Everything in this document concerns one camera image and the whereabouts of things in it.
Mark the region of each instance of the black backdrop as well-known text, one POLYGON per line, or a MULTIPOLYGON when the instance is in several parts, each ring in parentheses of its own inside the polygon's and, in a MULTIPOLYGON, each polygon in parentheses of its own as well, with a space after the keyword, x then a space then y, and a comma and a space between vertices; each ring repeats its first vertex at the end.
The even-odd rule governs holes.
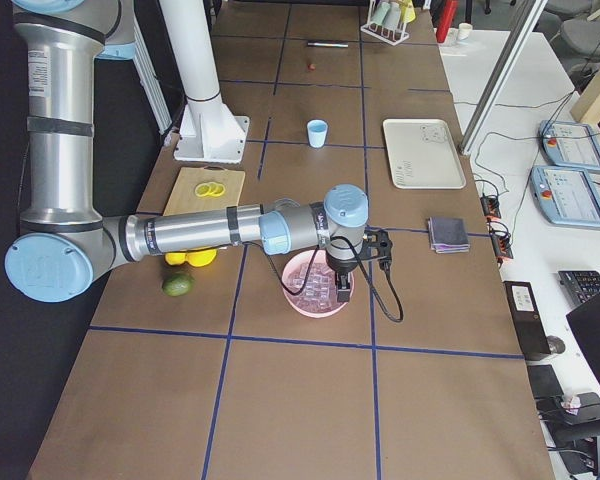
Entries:
MULTIPOLYGON (((179 84, 156 1, 136 2, 158 75, 179 84)), ((0 1, 0 479, 26 477, 104 288, 100 279, 61 304, 31 301, 3 269, 15 239, 16 198, 27 145, 26 45, 0 1)), ((180 95, 165 90, 171 111, 180 95)), ((159 133, 132 62, 96 61, 94 205, 103 215, 135 209, 159 150, 159 133)), ((28 206, 25 182, 23 206, 28 206)))

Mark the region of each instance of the white desk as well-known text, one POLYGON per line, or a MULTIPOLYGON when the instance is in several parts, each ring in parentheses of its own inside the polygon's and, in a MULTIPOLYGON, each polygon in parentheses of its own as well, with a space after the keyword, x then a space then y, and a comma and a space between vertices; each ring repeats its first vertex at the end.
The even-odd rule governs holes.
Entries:
MULTIPOLYGON (((463 131, 469 123, 475 105, 462 102, 476 104, 479 101, 508 34, 475 31, 463 42, 441 46, 444 67, 463 131)), ((558 100, 572 89, 571 81, 544 36, 534 33, 520 55, 497 103, 540 105, 558 100)), ((558 116, 559 120, 573 120, 570 109, 576 100, 577 94, 574 94, 558 116)), ((498 176, 476 165, 478 147, 488 132, 498 132, 515 138, 537 135, 539 123, 550 118, 558 105, 559 103, 554 103, 535 109, 494 107, 477 138, 474 151, 471 152, 474 173, 495 183, 500 191, 504 191, 503 182, 498 176)), ((486 138, 477 158, 480 164, 500 173, 506 180, 509 193, 500 197, 500 208, 503 222, 509 229, 514 226, 516 210, 521 204, 512 246, 515 259, 505 262, 501 269, 501 277, 503 280, 530 282, 546 334, 564 340, 566 352, 548 360, 548 363, 553 365, 565 394, 593 391, 600 395, 600 385, 569 331, 566 314, 573 307, 557 276, 558 270, 591 269, 600 272, 600 231, 557 227, 544 219, 527 187, 527 177, 534 165, 534 159, 535 165, 547 164, 542 153, 538 153, 537 140, 514 141, 496 135, 486 138)), ((600 181, 600 176, 594 175, 593 179, 600 181)), ((478 184, 477 187, 479 190, 483 188, 482 184, 478 184)), ((488 194, 494 193, 488 185, 484 189, 488 194)), ((551 457, 556 478, 568 479, 569 475, 559 456, 552 454, 551 457)))

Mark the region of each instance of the wooden cutting board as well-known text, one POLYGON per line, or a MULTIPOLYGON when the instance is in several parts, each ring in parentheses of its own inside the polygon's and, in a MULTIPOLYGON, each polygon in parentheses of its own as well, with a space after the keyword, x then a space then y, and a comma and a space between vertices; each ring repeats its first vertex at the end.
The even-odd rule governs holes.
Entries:
POLYGON ((244 176, 244 172, 217 167, 182 167, 173 190, 171 190, 171 196, 163 215, 204 212, 236 206, 240 200, 240 193, 242 193, 244 176), (225 187, 224 195, 197 197, 196 186, 205 182, 222 183, 225 187))

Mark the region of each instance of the black keyboard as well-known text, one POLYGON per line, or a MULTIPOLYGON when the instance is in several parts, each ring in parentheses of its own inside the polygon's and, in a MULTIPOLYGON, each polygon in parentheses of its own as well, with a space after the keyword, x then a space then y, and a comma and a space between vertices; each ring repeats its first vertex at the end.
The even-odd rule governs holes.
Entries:
POLYGON ((558 275, 575 305, 600 292, 600 274, 595 270, 560 270, 558 275))

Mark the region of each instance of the chair seat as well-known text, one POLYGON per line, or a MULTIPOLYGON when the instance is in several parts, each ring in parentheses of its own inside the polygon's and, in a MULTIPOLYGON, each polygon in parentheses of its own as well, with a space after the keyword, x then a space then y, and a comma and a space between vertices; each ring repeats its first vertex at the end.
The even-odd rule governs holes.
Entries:
POLYGON ((593 0, 549 0, 544 9, 561 17, 575 17, 591 10, 593 0))
POLYGON ((600 22, 567 20, 560 27, 560 36, 580 55, 600 59, 600 22))

